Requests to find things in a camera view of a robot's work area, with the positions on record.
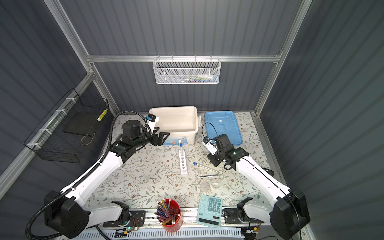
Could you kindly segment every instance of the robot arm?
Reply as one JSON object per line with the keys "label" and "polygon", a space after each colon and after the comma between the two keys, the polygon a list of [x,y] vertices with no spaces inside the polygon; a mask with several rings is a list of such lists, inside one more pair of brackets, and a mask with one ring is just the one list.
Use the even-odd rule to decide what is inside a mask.
{"label": "robot arm", "polygon": [[[122,202],[113,201],[112,204],[98,207],[86,207],[85,202],[114,170],[122,166],[141,147],[148,143],[161,146],[167,139],[169,132],[156,134],[159,130],[155,127],[159,121],[157,116],[149,114],[146,119],[149,121],[147,126],[151,130],[151,135],[138,120],[129,120],[123,124],[122,140],[110,146],[105,159],[103,161],[99,159],[83,175],[64,187],[60,193],[68,193],[45,210],[47,226],[69,238],[74,238],[85,228],[103,222],[119,220],[125,223],[130,220],[129,207]],[[81,183],[73,188],[72,186],[79,181]],[[51,191],[44,199],[45,204],[53,201],[60,193]]]}
{"label": "robot arm", "polygon": [[272,177],[273,171],[260,167],[242,148],[235,149],[227,135],[203,139],[210,151],[208,159],[214,166],[224,162],[226,170],[234,169],[257,186],[270,204],[246,198],[237,204],[239,219],[248,222],[256,218],[269,223],[284,239],[290,239],[310,221],[304,194],[291,189]]}

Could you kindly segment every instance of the vent grille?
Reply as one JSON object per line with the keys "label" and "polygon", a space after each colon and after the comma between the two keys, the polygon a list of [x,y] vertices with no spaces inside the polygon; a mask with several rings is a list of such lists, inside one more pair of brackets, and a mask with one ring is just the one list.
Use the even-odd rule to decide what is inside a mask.
{"label": "vent grille", "polygon": [[[196,227],[184,228],[177,232],[169,233],[162,228],[140,229],[127,234],[126,237],[114,237],[116,230],[102,230],[110,239],[177,239],[177,238],[205,238],[205,237],[225,237],[226,239],[244,239],[241,236],[241,229],[234,227],[210,228]],[[97,230],[84,230],[75,239],[82,240],[104,240]]]}

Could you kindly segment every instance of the table surface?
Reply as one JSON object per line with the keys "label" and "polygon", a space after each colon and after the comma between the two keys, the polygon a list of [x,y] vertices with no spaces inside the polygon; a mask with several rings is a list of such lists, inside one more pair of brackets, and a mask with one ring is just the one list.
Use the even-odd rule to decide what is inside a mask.
{"label": "table surface", "polygon": [[[199,115],[204,123],[204,114]],[[269,168],[251,114],[235,113],[235,116],[243,138],[243,144],[235,147],[242,147],[261,167]],[[119,116],[114,126],[113,142],[122,133],[121,125],[130,119],[141,120],[136,115]],[[187,175],[180,175],[178,146],[154,147],[148,144],[115,170],[93,192],[86,204],[91,207],[118,200],[132,209],[147,209],[156,207],[156,202],[166,197],[174,199],[180,207],[197,207],[201,195],[221,197],[223,206],[236,205],[247,197],[268,202],[257,187],[238,171],[226,171],[223,164],[214,167],[207,158],[209,151],[202,144],[202,138],[199,128],[195,143],[185,145]],[[195,166],[193,162],[223,170],[224,179],[199,178],[213,172]]]}

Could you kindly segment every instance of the calculator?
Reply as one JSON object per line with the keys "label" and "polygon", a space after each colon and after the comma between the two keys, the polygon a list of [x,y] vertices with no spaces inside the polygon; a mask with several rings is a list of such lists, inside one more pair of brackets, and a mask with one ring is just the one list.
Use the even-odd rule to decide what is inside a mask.
{"label": "calculator", "polygon": [[196,222],[208,227],[220,227],[222,204],[223,200],[219,197],[201,195]]}

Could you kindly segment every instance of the black cable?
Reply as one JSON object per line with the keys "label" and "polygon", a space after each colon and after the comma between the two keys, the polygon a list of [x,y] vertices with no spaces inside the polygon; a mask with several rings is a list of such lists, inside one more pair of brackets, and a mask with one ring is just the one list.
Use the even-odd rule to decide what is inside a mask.
{"label": "black cable", "polygon": [[99,226],[96,226],[96,229],[97,229],[97,231],[99,232],[99,234],[100,234],[103,238],[105,238],[105,240],[111,240],[109,237],[107,237],[107,235],[105,235],[105,234],[101,231],[101,229],[99,228]]}
{"label": "black cable", "polygon": [[91,175],[91,173],[93,173],[99,166],[100,164],[105,160],[105,158],[107,157],[108,155],[108,152],[111,148],[111,144],[112,144],[112,132],[113,132],[113,126],[116,122],[116,119],[118,116],[120,116],[121,114],[123,113],[135,113],[137,115],[139,115],[145,122],[145,126],[147,127],[147,129],[149,130],[149,134],[152,135],[152,131],[151,129],[149,128],[148,126],[148,122],[147,122],[147,119],[141,115],[140,113],[138,112],[135,112],[135,111],[122,111],[122,112],[119,112],[118,114],[116,114],[116,116],[113,118],[112,120],[112,124],[111,124],[111,128],[109,130],[109,137],[108,137],[108,145],[107,145],[107,149],[105,150],[103,156],[101,157],[101,159],[99,160],[98,163],[95,164],[95,166],[93,166],[93,168],[91,168],[79,181],[77,181],[76,183],[74,183],[70,188],[68,188],[65,192],[61,193],[60,195],[58,195],[57,197],[55,197],[51,202],[49,202],[47,205],[45,205],[44,207],[42,207],[39,211],[37,211],[32,217],[31,219],[28,221],[26,227],[25,227],[25,236],[28,238],[28,239],[31,239],[31,240],[46,240],[46,239],[52,239],[52,238],[56,238],[56,237],[60,237],[62,234],[61,233],[55,233],[55,234],[52,234],[52,235],[48,235],[48,236],[36,236],[32,233],[31,231],[31,228],[32,228],[32,224],[35,222],[35,220],[47,209],[47,207],[51,206],[52,204],[54,204],[57,200],[61,199],[62,197],[64,197],[65,195],[67,195],[68,193],[70,193],[73,189],[75,189],[78,185],[80,185],[80,183],[82,183],[87,177],[89,177],[89,175]]}
{"label": "black cable", "polygon": [[144,146],[140,147],[139,149],[136,149],[136,152],[139,151],[139,150],[141,150],[143,147],[144,147]]}
{"label": "black cable", "polygon": [[288,200],[291,202],[292,206],[293,206],[293,209],[295,210],[296,212],[296,216],[297,216],[297,223],[299,224],[299,232],[300,232],[300,240],[303,240],[303,238],[301,237],[301,226],[300,226],[300,219],[299,219],[299,214],[297,213],[297,210],[296,210],[296,207],[294,206],[293,202],[291,201],[291,199],[289,197],[287,197]]}
{"label": "black cable", "polygon": [[214,128],[214,130],[215,130],[215,132],[216,132],[216,136],[218,136],[217,131],[216,131],[216,129],[215,129],[215,126],[214,126],[212,123],[210,123],[210,122],[205,122],[205,123],[203,124],[203,126],[201,126],[201,134],[203,135],[203,138],[205,138],[205,137],[204,137],[204,133],[203,133],[203,127],[204,127],[204,125],[206,125],[207,123],[212,125],[212,127]]}
{"label": "black cable", "polygon": [[276,240],[279,240],[277,237],[272,236],[272,235],[271,235],[271,236],[266,236],[266,237],[263,237],[263,238],[260,238],[260,239],[256,239],[256,238],[255,238],[255,240],[263,240],[263,239],[266,239],[266,238],[269,238],[269,237],[274,237],[274,238],[276,238]]}

